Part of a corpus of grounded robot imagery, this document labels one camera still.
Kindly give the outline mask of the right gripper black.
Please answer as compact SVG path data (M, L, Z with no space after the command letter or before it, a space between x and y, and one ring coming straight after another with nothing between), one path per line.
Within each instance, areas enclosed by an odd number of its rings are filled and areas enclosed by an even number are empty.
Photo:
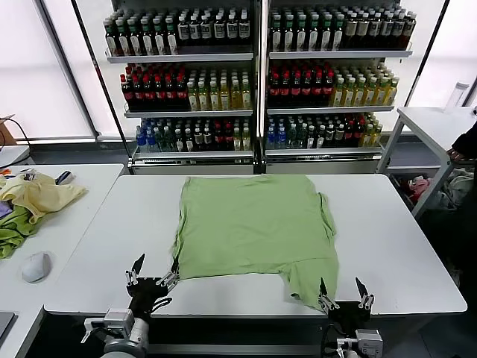
M324 312L328 312L329 319L339 326L343 334L355 334L363 329L371 317L370 308L374 302L374 295L370 294L366 286L356 278L356 285L361 300L339 301L335 303L328 295L323 278L320 279L318 303Z

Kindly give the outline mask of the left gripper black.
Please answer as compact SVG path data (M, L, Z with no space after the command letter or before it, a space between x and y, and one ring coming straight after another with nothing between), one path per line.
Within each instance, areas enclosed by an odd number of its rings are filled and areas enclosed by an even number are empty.
M126 288L131 297L128 309L134 318L150 321L151 314L172 302L167 287L175 287L180 279L178 259L174 259L171 270L159 281L157 277L139 277L145 254L142 254L125 271Z

